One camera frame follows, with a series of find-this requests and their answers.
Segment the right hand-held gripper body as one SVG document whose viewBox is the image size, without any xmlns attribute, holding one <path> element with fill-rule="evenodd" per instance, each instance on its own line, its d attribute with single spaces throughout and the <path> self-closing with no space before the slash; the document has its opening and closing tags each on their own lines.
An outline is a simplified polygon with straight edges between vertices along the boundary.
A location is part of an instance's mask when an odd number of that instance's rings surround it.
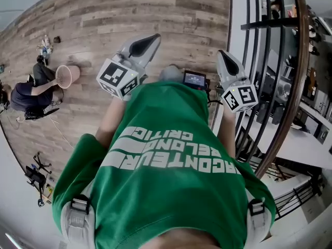
<svg viewBox="0 0 332 249">
<path fill-rule="evenodd" d="M 245 112 L 258 104 L 256 88 L 248 77 L 222 83 L 223 101 L 232 113 Z"/>
</svg>

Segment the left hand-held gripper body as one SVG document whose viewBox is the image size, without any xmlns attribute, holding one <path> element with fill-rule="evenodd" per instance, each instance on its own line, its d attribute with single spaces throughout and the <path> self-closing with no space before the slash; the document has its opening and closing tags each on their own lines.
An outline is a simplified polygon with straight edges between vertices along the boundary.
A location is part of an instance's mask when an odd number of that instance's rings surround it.
<svg viewBox="0 0 332 249">
<path fill-rule="evenodd" d="M 96 80 L 112 96 L 129 101 L 131 92 L 141 84 L 145 70 L 121 53 L 116 53 L 103 63 Z"/>
</svg>

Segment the person's left forearm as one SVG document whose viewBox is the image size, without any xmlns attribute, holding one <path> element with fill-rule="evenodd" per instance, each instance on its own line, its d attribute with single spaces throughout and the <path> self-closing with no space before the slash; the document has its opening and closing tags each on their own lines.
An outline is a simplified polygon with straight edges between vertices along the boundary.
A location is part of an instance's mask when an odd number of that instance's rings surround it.
<svg viewBox="0 0 332 249">
<path fill-rule="evenodd" d="M 111 145 L 113 136 L 122 121 L 126 104 L 126 101 L 113 98 L 98 127 L 95 138 L 106 149 Z"/>
</svg>

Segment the person's right forearm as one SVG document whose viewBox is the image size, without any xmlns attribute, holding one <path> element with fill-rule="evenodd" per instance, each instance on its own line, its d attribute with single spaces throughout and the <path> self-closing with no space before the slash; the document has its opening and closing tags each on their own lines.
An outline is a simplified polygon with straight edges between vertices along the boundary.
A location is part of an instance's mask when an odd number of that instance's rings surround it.
<svg viewBox="0 0 332 249">
<path fill-rule="evenodd" d="M 223 107 L 223 115 L 217 137 L 231 158 L 236 157 L 236 115 L 226 105 Z"/>
</svg>

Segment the person's left leg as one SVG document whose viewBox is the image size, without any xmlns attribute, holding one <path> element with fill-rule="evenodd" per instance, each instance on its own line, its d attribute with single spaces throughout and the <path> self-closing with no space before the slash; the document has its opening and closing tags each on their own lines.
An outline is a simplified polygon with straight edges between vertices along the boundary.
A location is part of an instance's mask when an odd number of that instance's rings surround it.
<svg viewBox="0 0 332 249">
<path fill-rule="evenodd" d="M 159 81 L 172 81 L 182 83 L 183 72 L 175 64 L 170 64 L 160 72 Z"/>
</svg>

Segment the small black monitor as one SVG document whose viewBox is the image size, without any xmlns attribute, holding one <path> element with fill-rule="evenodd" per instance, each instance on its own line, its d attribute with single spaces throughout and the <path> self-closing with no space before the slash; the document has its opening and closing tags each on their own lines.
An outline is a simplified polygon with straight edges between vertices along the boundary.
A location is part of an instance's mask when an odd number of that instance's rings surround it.
<svg viewBox="0 0 332 249">
<path fill-rule="evenodd" d="M 189 70 L 184 71 L 183 84 L 197 90 L 206 90 L 206 76 Z"/>
</svg>

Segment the pink waste basket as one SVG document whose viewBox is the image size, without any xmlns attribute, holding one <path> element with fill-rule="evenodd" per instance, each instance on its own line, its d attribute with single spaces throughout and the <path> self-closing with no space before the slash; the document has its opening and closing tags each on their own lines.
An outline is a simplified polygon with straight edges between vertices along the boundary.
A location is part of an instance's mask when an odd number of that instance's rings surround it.
<svg viewBox="0 0 332 249">
<path fill-rule="evenodd" d="M 56 70 L 56 79 L 62 89 L 68 89 L 80 77 L 77 65 L 60 65 Z"/>
</svg>

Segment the black railing with wooden handrail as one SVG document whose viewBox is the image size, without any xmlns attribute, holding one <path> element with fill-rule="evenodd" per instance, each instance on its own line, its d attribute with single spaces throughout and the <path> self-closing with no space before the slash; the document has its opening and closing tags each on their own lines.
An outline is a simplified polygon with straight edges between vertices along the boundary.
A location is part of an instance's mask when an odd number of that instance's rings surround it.
<svg viewBox="0 0 332 249">
<path fill-rule="evenodd" d="M 281 2 L 281 16 L 277 20 L 273 20 L 270 10 L 267 11 L 267 20 L 261 19 L 261 2 L 262 0 L 230 0 L 230 24 L 227 49 L 237 58 L 239 58 L 245 68 L 246 75 L 251 81 L 254 81 L 257 69 L 257 60 L 259 54 L 260 32 L 266 31 L 266 40 L 263 57 L 263 71 L 258 84 L 258 96 L 261 97 L 263 85 L 266 78 L 267 63 L 269 57 L 269 48 L 271 42 L 272 28 L 280 30 L 279 39 L 279 57 L 277 62 L 277 72 L 275 81 L 272 85 L 272 94 L 268 102 L 267 111 L 263 118 L 258 134 L 254 139 L 253 147 L 246 159 L 249 162 L 258 147 L 258 144 L 264 134 L 268 123 L 272 106 L 276 100 L 277 84 L 281 79 L 281 61 L 285 52 L 286 40 L 285 32 L 288 27 L 296 27 L 299 31 L 297 50 L 298 61 L 295 71 L 295 77 L 291 84 L 290 94 L 286 102 L 281 122 L 272 137 L 272 141 L 268 144 L 266 153 L 255 170 L 257 177 L 262 178 L 275 160 L 277 153 L 281 149 L 286 139 L 287 133 L 291 128 L 293 119 L 295 118 L 297 109 L 300 104 L 302 91 L 306 78 L 307 63 L 309 60 L 309 16 L 305 0 L 295 0 L 296 17 L 287 18 L 285 16 L 285 5 Z"/>
</svg>

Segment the long white table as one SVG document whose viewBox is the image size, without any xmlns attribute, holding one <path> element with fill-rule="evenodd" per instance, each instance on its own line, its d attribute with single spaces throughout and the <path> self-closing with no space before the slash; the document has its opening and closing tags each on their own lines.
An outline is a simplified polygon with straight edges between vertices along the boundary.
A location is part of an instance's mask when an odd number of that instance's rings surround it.
<svg viewBox="0 0 332 249">
<path fill-rule="evenodd" d="M 255 115 L 249 130 L 249 136 L 253 141 L 256 139 L 261 127 L 261 124 L 256 121 L 256 118 L 257 116 Z M 262 137 L 258 142 L 258 148 L 262 153 L 266 154 L 277 128 L 278 125 L 273 125 L 269 119 Z M 312 134 L 293 128 L 288 131 L 276 156 L 278 158 L 332 170 L 332 155 L 329 153 L 328 149 L 324 148 Z"/>
</svg>

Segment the clutter of bottles and tools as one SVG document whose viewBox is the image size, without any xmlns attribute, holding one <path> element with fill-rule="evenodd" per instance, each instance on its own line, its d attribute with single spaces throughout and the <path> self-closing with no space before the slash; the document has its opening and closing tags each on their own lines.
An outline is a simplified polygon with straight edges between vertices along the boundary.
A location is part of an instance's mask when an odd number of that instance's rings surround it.
<svg viewBox="0 0 332 249">
<path fill-rule="evenodd" d="M 51 44 L 51 40 L 49 39 L 48 35 L 45 35 L 41 41 L 41 45 L 37 46 L 37 52 L 45 59 L 49 59 L 52 51 L 53 47 Z"/>
</svg>

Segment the person in green shirt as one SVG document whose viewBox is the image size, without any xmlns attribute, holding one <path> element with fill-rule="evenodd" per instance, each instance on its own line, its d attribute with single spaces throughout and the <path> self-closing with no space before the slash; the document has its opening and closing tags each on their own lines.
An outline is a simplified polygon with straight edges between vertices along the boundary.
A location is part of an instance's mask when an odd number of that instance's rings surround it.
<svg viewBox="0 0 332 249">
<path fill-rule="evenodd" d="M 174 228 L 206 231 L 220 249 L 254 249 L 275 202 L 208 126 L 206 94 L 159 81 L 133 90 L 111 145 L 84 134 L 53 192 L 62 235 L 78 248 L 144 249 Z"/>
</svg>

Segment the black metal railing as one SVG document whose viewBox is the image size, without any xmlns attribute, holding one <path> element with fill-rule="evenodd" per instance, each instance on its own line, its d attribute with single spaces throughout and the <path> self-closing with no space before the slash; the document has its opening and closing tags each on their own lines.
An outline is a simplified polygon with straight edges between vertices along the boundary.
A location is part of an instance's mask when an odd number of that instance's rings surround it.
<svg viewBox="0 0 332 249">
<path fill-rule="evenodd" d="M 323 188 L 323 186 L 314 183 L 313 180 L 310 179 L 302 185 L 293 188 L 291 191 L 275 198 L 275 221 L 295 211 L 316 195 L 320 196 Z"/>
</svg>

